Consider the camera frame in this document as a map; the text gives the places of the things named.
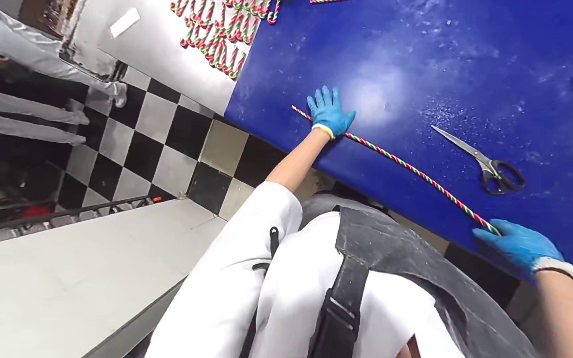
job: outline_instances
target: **black apron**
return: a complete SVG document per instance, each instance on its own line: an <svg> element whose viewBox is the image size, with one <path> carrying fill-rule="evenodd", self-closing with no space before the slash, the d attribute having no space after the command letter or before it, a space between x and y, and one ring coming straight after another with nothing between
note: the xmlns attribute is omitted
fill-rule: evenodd
<svg viewBox="0 0 573 358"><path fill-rule="evenodd" d="M303 227L323 213L339 211L335 248L344 256L320 309L308 358L353 357L370 271L407 278L434 297L441 320L466 358L539 356L507 313L414 231L377 209L330 194L316 194L302 208Z"/></svg>

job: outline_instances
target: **white cloth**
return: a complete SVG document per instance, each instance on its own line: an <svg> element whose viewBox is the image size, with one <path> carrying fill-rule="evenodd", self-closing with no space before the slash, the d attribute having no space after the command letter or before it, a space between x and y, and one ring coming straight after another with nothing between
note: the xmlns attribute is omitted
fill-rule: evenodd
<svg viewBox="0 0 573 358"><path fill-rule="evenodd" d="M89 124L90 120L85 117L83 111L66 111L47 104L28 101L12 95L0 93L0 112L32 115L35 117L70 124Z"/></svg>
<svg viewBox="0 0 573 358"><path fill-rule="evenodd" d="M61 42L0 11L0 55L38 73L80 82L111 97L124 95L116 82L103 82L59 58Z"/></svg>
<svg viewBox="0 0 573 358"><path fill-rule="evenodd" d="M57 143L79 145L85 142L85 137L77 136L58 128L40 126L39 124L22 122L0 116L0 133L11 136L32 138Z"/></svg>
<svg viewBox="0 0 573 358"><path fill-rule="evenodd" d="M277 183L259 185L183 284L146 358L238 358L256 308L251 357L307 356L326 290L343 257L335 249L339 213L318 216L298 232L301 220L302 207L290 191ZM273 226L280 245L272 260ZM271 262L266 277L264 270L251 269L263 262ZM370 272L353 356L394 357L416 335L423 358L463 357L434 303L401 276ZM439 349L426 347L433 341Z"/></svg>

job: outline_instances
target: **blue work surface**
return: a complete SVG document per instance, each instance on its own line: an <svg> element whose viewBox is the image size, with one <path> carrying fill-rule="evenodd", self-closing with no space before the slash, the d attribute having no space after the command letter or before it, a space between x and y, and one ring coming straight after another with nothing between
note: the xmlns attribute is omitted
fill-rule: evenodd
<svg viewBox="0 0 573 358"><path fill-rule="evenodd" d="M350 132L483 218L542 232L573 263L573 1L297 0L262 23L225 116L290 151L311 128L291 105L309 113L322 85L357 110ZM510 162L527 186L486 194L473 157L430 125ZM503 266L469 216L394 161L341 138L316 167Z"/></svg>

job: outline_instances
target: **wrist band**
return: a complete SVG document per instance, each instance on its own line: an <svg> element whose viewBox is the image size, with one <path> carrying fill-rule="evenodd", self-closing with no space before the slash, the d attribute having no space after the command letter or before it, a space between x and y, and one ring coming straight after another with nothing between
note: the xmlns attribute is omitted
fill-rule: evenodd
<svg viewBox="0 0 573 358"><path fill-rule="evenodd" d="M314 124L311 128L311 130L314 130L315 128L319 128L321 129L324 133L328 134L331 140L335 139L335 136L333 135L333 131L330 130L329 127L324 126L323 124Z"/></svg>
<svg viewBox="0 0 573 358"><path fill-rule="evenodd" d="M564 263L563 261L559 261L551 257L539 257L532 267L533 272L538 272L546 269L560 271L573 278L572 264Z"/></svg>

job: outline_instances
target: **gloved hand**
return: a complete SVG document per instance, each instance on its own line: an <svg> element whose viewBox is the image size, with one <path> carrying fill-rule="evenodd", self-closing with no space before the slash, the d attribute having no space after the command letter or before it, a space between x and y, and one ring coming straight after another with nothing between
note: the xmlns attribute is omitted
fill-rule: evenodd
<svg viewBox="0 0 573 358"><path fill-rule="evenodd" d="M306 98L313 115L313 128L321 128L330 135L331 139L344 134L353 122L356 111L350 111L346 114L342 112L339 89L333 89L333 97L331 98L329 87L324 86L322 92L319 89L315 91L315 100L317 105L311 96Z"/></svg>
<svg viewBox="0 0 573 358"><path fill-rule="evenodd" d="M530 276L534 274L534 264L540 257L564 261L554 244L542 234L497 218L490 220L489 223L494 225L503 236L497 236L483 229L473 229L474 236L496 247L513 264Z"/></svg>

